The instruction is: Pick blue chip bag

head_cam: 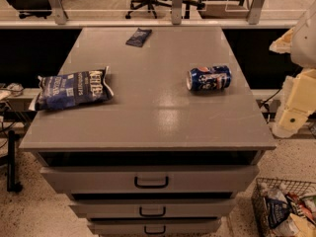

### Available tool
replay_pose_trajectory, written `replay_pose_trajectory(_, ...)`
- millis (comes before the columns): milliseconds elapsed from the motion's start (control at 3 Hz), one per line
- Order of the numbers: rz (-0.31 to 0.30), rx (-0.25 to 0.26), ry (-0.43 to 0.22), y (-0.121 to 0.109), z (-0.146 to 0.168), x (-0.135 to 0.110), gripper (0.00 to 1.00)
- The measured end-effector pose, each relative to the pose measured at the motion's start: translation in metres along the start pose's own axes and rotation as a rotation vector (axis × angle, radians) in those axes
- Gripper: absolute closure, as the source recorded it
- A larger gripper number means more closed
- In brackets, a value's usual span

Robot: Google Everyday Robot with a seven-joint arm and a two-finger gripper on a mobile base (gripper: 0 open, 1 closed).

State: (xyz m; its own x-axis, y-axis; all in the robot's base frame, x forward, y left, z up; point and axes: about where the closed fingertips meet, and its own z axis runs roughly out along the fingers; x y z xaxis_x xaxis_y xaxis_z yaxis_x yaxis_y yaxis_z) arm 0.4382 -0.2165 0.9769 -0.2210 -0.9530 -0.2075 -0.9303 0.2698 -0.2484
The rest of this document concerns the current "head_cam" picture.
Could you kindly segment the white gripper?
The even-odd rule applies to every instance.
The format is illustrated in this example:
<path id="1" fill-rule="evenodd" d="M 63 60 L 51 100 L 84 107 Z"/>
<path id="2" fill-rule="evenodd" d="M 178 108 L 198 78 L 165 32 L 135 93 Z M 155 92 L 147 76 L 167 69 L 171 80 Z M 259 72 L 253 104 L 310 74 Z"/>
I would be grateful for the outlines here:
<path id="1" fill-rule="evenodd" d="M 269 50 L 290 53 L 294 28 L 274 40 Z M 276 137 L 293 136 L 316 111 L 316 69 L 304 68 L 297 76 L 286 76 L 282 84 L 280 106 L 272 132 Z"/>

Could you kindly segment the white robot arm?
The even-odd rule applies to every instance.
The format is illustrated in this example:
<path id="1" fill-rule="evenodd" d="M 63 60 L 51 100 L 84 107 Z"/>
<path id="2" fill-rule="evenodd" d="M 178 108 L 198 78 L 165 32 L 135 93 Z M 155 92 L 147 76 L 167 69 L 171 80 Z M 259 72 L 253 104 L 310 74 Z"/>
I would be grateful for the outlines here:
<path id="1" fill-rule="evenodd" d="M 293 28 L 270 45 L 270 50 L 289 53 L 291 61 L 302 68 L 295 77 L 285 77 L 272 128 L 275 136 L 288 138 L 316 112 L 316 2 Z"/>

